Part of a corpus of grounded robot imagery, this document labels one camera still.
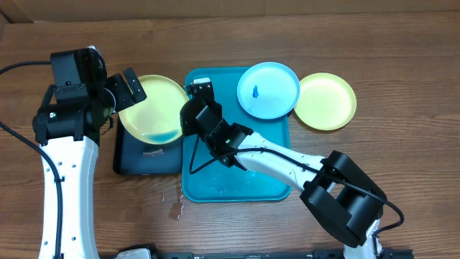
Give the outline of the green scrubbing sponge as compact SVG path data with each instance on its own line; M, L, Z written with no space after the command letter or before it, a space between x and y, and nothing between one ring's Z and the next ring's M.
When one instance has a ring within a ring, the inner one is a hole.
M162 148L157 149L157 150L145 150L142 154L143 156L149 156L149 157L155 157L157 155L161 155L164 153L164 150Z

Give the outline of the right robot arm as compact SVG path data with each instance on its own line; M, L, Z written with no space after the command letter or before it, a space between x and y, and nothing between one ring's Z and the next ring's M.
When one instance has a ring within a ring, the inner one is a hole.
M322 228L344 245L345 258L381 258L377 229L385 193L347 155L306 155L277 145L244 125L229 124L203 78L185 87L191 98L180 110L183 134L196 135L213 161L255 171L295 188Z

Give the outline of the yellow-green plate front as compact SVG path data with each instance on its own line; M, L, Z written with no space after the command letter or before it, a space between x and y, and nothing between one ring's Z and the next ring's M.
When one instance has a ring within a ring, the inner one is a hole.
M159 75L140 76L139 82L147 98L118 113L124 129L152 145L168 144L182 137L180 110L189 100L183 87Z

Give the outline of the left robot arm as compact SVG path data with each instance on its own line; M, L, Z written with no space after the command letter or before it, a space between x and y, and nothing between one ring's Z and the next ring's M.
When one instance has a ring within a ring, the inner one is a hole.
M98 49L50 56L54 84L32 120L45 195L40 258L98 258L93 180L100 131L112 114L147 98L131 68L108 76Z

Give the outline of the yellow-green plate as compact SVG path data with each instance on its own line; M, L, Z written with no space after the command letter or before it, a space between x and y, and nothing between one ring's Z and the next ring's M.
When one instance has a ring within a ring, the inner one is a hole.
M300 81L294 111L309 127L337 130L351 121L356 110L356 95L344 79L331 73L314 73Z
M147 98L118 113L124 129L152 145L168 144L182 137L180 110L189 100L183 87L159 75L140 76L139 82Z

